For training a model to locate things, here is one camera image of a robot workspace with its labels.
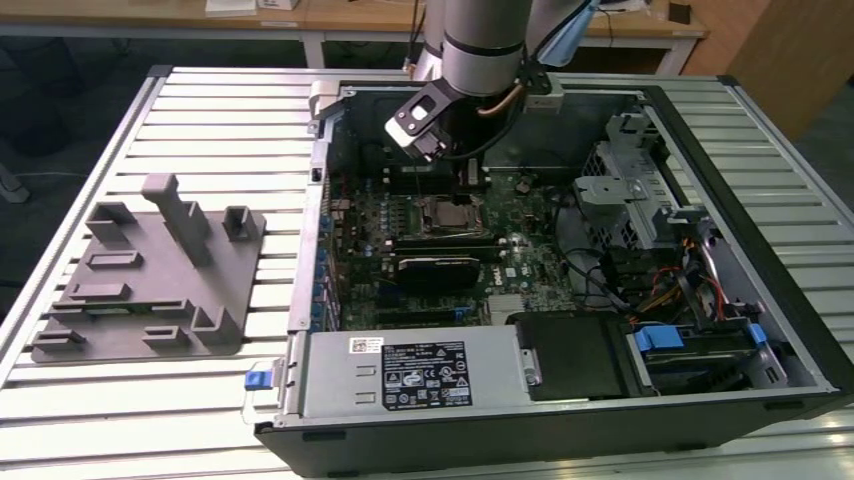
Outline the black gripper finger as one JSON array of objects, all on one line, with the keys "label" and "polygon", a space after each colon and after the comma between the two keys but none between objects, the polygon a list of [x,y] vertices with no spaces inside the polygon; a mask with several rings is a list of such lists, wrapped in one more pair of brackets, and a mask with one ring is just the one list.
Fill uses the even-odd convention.
[{"label": "black gripper finger", "polygon": [[457,186],[454,187],[453,203],[470,204],[471,193],[481,188],[481,163],[478,159],[461,160],[454,163]]}]

